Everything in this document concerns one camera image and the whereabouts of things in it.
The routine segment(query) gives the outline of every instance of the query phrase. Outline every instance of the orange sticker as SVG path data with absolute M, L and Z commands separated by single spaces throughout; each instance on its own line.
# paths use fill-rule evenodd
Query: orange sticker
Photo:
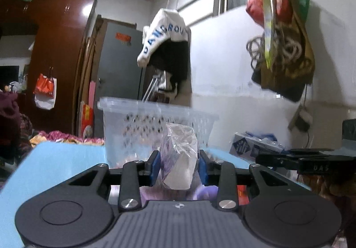
M 131 36 L 126 34 L 116 33 L 115 38 L 120 41 L 131 42 Z

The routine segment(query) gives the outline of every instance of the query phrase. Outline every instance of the plastic-wrapped package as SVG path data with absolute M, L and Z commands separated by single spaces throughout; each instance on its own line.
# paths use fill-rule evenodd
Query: plastic-wrapped package
M 167 123 L 160 152 L 163 185 L 174 190 L 190 189 L 198 160 L 198 140 L 193 128 Z
M 230 154 L 254 162 L 261 149 L 280 154 L 284 151 L 284 146 L 270 137 L 261 139 L 251 136 L 251 133 L 237 132 L 231 143 Z

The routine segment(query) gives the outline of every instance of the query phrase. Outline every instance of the circular cover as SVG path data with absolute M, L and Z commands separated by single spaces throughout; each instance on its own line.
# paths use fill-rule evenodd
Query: circular cover
M 260 195 L 246 206 L 244 216 L 261 239 L 287 248 L 322 246 L 335 237 L 341 225 L 336 206 L 317 195 Z
M 26 244 L 78 247 L 94 240 L 113 220 L 113 210 L 98 195 L 40 194 L 17 210 L 15 225 Z

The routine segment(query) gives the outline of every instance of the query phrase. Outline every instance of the gray door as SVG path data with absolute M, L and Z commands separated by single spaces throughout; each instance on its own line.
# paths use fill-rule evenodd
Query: gray door
M 131 43 L 125 42 L 131 37 Z M 101 51 L 94 100 L 94 136 L 104 137 L 103 112 L 97 109 L 100 97 L 141 99 L 144 78 L 137 66 L 142 50 L 142 32 L 108 23 Z

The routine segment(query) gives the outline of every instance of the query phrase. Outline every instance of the gray ribbed surface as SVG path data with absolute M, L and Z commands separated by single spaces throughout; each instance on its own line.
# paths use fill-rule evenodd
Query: gray ribbed surface
M 220 212 L 209 201 L 150 201 L 123 214 L 103 239 L 88 248 L 263 248 L 236 214 Z

